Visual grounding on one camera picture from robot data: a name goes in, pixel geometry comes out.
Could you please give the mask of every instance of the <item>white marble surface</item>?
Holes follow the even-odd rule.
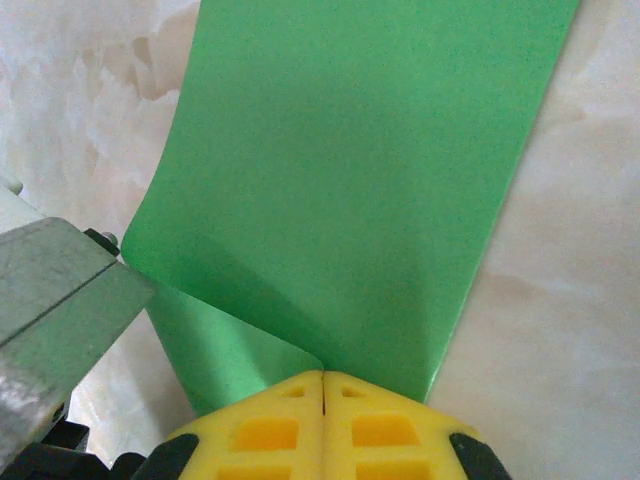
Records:
[[[0,165],[121,237],[160,158],[193,0],[0,0]],[[514,478],[640,478],[640,2],[584,0],[430,403]],[[74,416],[113,460],[192,417],[141,315]]]

